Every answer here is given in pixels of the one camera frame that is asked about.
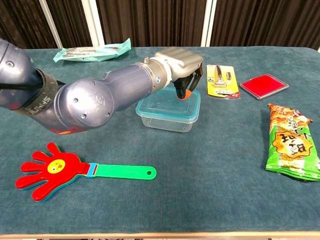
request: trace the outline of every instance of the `hand clapper toy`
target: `hand clapper toy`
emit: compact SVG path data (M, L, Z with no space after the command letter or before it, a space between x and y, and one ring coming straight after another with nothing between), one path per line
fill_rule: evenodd
M20 169L28 175L18 178L15 182L15 186L22 190L43 184L32 193L36 202L47 200L57 190L71 184L78 177L152 180L157 175L156 169L152 166L84 163L74 153L61 152L53 142L50 142L47 148L52 156L41 151L34 152L32 158L41 163L23 163Z

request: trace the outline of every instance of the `red plastic hand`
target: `red plastic hand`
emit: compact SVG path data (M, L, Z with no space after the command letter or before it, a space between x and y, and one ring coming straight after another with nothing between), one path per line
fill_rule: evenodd
M45 182L32 193L33 200L37 202L46 200L53 192L74 181L77 176L86 175L90 167L89 164L81 162L76 154L60 152L53 142L50 142L47 148L52 156L41 151L34 152L32 158L42 163L23 163L21 171L33 174L20 177L15 182L18 189L29 189Z

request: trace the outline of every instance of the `dark curtain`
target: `dark curtain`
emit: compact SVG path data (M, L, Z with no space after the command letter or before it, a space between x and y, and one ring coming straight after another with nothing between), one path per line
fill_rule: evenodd
M81 0L46 0L64 48L91 47Z
M97 0L104 39L133 47L200 46L206 0Z
M0 38L22 49L57 47L38 0L0 0Z
M218 0L211 46L320 46L320 0Z

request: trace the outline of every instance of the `green handle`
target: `green handle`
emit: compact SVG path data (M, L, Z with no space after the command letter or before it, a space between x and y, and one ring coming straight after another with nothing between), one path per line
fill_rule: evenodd
M152 180L157 171L152 166L97 164L94 177Z

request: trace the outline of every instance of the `robotic arm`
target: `robotic arm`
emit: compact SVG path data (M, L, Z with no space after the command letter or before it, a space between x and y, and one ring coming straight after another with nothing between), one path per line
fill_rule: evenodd
M25 51L0 39L0 107L29 116L56 134L83 132L104 125L114 112L170 82L183 101L203 74L203 60L194 52L168 47L101 79L64 84L34 67Z

